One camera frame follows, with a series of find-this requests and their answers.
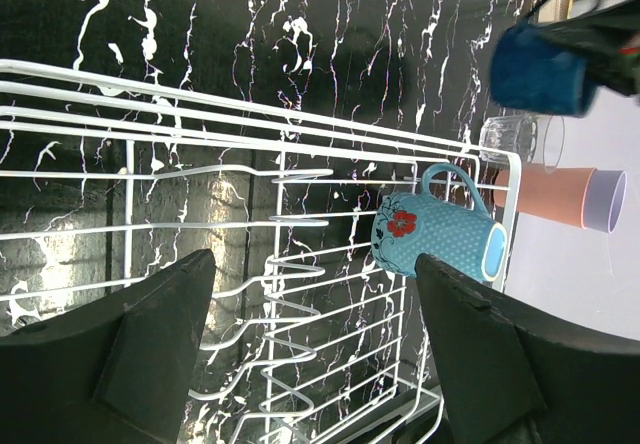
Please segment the pink plastic cup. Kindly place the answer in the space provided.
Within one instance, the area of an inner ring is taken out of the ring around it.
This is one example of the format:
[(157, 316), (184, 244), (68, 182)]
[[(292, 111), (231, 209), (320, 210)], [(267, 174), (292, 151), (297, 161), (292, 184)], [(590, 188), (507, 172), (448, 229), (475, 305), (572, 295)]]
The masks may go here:
[(516, 210), (520, 213), (584, 228), (587, 190), (595, 168), (556, 168), (524, 165)]

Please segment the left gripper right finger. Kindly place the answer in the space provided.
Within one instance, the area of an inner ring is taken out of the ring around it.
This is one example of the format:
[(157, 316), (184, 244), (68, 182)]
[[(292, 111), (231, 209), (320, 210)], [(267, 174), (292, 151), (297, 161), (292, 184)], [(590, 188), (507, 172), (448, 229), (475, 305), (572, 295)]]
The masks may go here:
[(553, 316), (427, 254), (415, 271), (453, 442), (638, 442), (638, 341)]

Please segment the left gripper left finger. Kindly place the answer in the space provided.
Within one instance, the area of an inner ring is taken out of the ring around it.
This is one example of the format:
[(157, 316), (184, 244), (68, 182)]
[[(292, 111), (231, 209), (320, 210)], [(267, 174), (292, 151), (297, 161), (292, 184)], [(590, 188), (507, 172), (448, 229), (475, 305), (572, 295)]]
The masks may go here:
[(176, 442), (215, 274), (197, 250), (2, 337), (2, 442)]

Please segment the clear faceted glass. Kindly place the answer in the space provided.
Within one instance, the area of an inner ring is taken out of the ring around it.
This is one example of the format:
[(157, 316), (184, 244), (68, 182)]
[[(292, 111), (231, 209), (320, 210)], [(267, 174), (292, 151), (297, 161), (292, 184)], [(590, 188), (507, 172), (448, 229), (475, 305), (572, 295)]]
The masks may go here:
[(507, 166), (506, 152), (517, 154), (523, 164), (540, 164), (547, 172), (558, 165), (564, 149), (562, 116), (522, 114), (491, 117), (480, 130), (480, 158)]

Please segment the lavender plastic cup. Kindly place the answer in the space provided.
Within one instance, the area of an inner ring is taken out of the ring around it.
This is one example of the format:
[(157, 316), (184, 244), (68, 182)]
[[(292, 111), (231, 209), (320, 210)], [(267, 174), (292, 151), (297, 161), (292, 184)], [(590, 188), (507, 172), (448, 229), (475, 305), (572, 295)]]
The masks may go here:
[(626, 195), (627, 173), (596, 169), (589, 180), (583, 207), (583, 226), (607, 234), (615, 229)]

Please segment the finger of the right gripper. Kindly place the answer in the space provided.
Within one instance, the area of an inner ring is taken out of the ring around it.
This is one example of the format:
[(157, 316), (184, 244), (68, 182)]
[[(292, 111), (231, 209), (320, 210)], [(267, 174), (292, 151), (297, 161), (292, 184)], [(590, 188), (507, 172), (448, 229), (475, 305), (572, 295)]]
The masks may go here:
[(604, 87), (625, 97), (639, 93), (639, 0), (544, 24), (541, 35), (578, 58), (587, 89)]

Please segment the dark blue ceramic mug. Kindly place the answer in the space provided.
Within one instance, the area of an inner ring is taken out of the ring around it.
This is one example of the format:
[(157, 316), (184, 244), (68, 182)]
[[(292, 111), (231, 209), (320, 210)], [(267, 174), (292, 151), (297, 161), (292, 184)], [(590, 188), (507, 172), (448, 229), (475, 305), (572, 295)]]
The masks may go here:
[(489, 70), (491, 98), (505, 108), (582, 117), (598, 84), (587, 75), (586, 58), (547, 42), (531, 23), (548, 1), (539, 0), (499, 38)]

